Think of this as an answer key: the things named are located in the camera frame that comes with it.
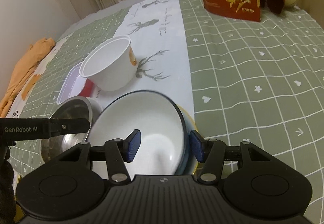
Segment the metal screw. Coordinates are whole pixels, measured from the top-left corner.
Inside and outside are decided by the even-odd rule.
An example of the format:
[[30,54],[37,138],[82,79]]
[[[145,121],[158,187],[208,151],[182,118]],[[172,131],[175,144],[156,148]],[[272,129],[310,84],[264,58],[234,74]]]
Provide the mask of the metal screw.
[[118,174],[112,175],[111,179],[115,182],[122,182],[122,181],[127,180],[127,175],[118,173]]
[[212,182],[216,180],[216,176],[211,173],[206,173],[200,176],[200,179],[205,182]]

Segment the paper cup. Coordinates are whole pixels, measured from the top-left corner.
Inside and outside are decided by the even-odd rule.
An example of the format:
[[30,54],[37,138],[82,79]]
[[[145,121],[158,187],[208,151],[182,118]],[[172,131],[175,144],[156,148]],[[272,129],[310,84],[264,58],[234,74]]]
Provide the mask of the paper cup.
[[135,76],[136,70],[131,38],[120,35],[101,43],[85,58],[80,76],[104,91],[114,91],[124,87]]

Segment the white bowl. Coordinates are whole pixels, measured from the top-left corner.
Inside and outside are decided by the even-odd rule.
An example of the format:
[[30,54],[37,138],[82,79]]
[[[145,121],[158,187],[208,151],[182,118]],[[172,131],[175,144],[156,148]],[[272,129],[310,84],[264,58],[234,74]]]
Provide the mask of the white bowl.
[[105,91],[124,87],[134,76],[137,61],[128,35],[116,36],[98,45],[85,58],[80,76]]
[[[138,175],[173,175],[183,162],[187,134],[183,115],[168,97],[153,91],[135,91],[112,102],[91,127],[87,141],[100,146],[114,138],[125,139],[141,131],[135,159],[126,163],[131,179]],[[105,163],[92,170],[107,178]]]

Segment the white wall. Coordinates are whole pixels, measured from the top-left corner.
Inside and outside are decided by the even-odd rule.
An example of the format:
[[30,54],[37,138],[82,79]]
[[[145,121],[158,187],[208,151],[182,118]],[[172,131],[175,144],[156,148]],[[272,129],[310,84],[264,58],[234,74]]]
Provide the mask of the white wall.
[[63,10],[57,0],[0,1],[0,98],[29,44],[42,37],[56,40],[76,22],[77,17]]

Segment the stainless steel bowl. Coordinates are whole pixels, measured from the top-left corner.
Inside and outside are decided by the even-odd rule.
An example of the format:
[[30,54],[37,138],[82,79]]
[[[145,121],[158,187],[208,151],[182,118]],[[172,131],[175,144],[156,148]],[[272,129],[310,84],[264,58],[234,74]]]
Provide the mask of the stainless steel bowl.
[[[101,112],[102,107],[95,100],[76,96],[60,104],[52,114],[51,119],[86,118],[91,126]],[[51,137],[50,139],[42,139],[40,153],[43,161],[46,163],[72,146],[85,141],[88,133],[66,134]]]

